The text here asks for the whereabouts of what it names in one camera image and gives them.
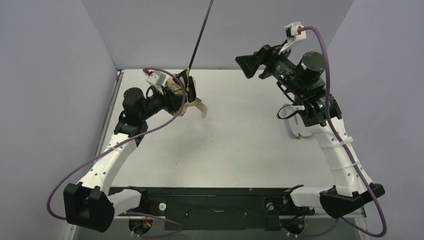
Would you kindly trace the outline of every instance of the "cable tie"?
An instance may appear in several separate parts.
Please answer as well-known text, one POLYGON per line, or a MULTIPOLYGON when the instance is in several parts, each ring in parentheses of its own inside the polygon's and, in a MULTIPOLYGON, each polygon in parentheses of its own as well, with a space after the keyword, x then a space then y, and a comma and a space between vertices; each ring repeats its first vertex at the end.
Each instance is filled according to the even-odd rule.
POLYGON ((353 137, 348 136, 343 141, 339 141, 339 142, 336 142, 336 143, 333 143, 333 144, 329 144, 329 145, 322 145, 321 146, 321 149, 335 149, 335 148, 341 147, 342 145, 350 144, 353 141, 354 141, 353 137))
POLYGON ((293 109, 293 111, 304 111, 305 110, 305 106, 303 106, 303 105, 292 105, 291 108, 293 109))

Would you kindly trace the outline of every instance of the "white bracket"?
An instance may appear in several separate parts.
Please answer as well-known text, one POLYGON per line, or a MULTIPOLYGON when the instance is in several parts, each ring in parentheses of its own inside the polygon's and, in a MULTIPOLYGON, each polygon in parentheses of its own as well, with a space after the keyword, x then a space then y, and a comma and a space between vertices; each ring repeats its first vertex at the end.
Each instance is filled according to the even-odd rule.
POLYGON ((162 95, 164 94, 162 87, 164 86, 166 80, 167 80, 167 76, 160 71, 151 72, 151 74, 146 79, 148 84, 150 86, 153 86, 162 95))
POLYGON ((306 32, 298 32, 298 29, 301 29, 303 27, 304 26, 301 24, 300 21, 290 23, 289 25, 284 27, 286 31, 290 29, 290 36, 287 36, 287 43, 284 44, 284 46, 282 46, 282 48, 279 50, 279 55, 289 51, 299 42, 306 39, 306 32))

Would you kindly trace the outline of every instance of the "white table surface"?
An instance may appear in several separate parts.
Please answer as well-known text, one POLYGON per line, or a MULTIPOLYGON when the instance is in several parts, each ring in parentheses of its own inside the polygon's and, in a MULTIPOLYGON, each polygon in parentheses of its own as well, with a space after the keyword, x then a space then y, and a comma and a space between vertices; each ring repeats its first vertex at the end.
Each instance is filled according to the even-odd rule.
MULTIPOLYGON (((189 107, 183 117, 144 137, 112 186, 289 188, 331 186, 333 177, 314 139, 293 139, 278 109, 289 101, 272 77, 246 79, 241 70, 192 70, 197 96, 208 107, 189 107)), ((125 90, 145 93, 140 69, 125 70, 106 132, 109 142, 123 110, 125 90)), ((171 118, 165 111, 147 120, 153 129, 171 118)))

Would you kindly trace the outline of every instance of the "fabric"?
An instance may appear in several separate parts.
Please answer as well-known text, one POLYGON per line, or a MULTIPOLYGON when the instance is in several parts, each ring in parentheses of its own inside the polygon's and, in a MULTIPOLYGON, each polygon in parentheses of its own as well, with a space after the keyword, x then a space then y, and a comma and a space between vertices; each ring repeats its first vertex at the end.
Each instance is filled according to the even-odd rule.
MULTIPOLYGON (((181 80, 182 84, 185 87, 186 85, 185 85, 185 81, 184 81, 183 77, 181 76, 179 79, 181 80)), ((193 77, 193 83, 194 83, 194 89, 196 89, 196 81, 195 81, 194 77, 193 77)), ((172 77, 169 77, 166 80, 165 87, 169 87, 171 89, 171 91, 173 93, 175 93, 176 95, 183 95, 183 90, 181 89, 181 86, 178 85, 173 80, 172 77)), ((202 102, 202 100, 200 98, 196 97, 196 99, 194 101, 192 101, 192 102, 188 102, 188 101, 185 102, 184 107, 182 108, 180 117, 182 117, 182 116, 184 116, 184 114, 186 114, 186 111, 187 111, 187 108, 188 107, 196 107, 201 112, 201 118, 202 119, 206 118, 206 115, 208 113, 208 107, 206 107, 206 105, 203 104, 203 102, 202 102)))

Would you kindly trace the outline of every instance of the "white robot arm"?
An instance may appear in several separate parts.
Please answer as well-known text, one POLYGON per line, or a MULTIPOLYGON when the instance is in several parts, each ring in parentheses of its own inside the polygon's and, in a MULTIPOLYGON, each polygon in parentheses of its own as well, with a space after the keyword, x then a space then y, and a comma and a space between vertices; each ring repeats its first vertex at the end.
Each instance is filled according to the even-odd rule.
MULTIPOLYGON (((185 71, 177 76, 182 77, 190 87, 190 82, 193 81, 185 71)), ((135 137, 147 131, 146 120, 161 110, 174 114, 182 105, 181 95, 176 95, 169 87, 162 86, 165 77, 161 72, 150 72, 147 81, 153 88, 151 96, 144 96, 143 91, 136 87, 125 91, 122 102, 124 110, 104 151, 109 153, 99 158, 77 184, 69 183, 63 191, 68 223, 104 232, 115 216, 139 207, 145 191, 139 192, 129 188, 108 195, 118 171, 142 141, 143 136, 135 137)))
POLYGON ((347 144, 355 158, 355 165, 359 167, 367 183, 371 184, 373 182, 365 172, 364 168, 361 166, 361 163, 352 148, 351 142, 353 141, 353 138, 351 136, 348 136, 348 134, 346 133, 343 119, 338 119, 337 117, 334 117, 332 119, 332 122, 336 127, 336 130, 340 133, 343 142, 337 141, 336 136, 334 135, 333 131, 330 129, 328 124, 326 126, 321 126, 317 124, 309 126, 307 128, 313 134, 314 138, 318 141, 318 144, 324 153, 325 159, 327 160, 328 166, 333 175, 335 186, 303 186, 294 189, 291 192, 290 197, 294 205, 297 207, 323 208, 322 203, 320 202, 320 193, 333 188, 335 188, 338 195, 346 196, 349 198, 353 198, 354 194, 360 195, 367 191, 367 188, 365 187, 364 183, 357 175, 357 172, 354 168, 354 164, 351 163, 348 155, 346 154, 346 151, 342 147, 342 145, 345 143, 347 144))

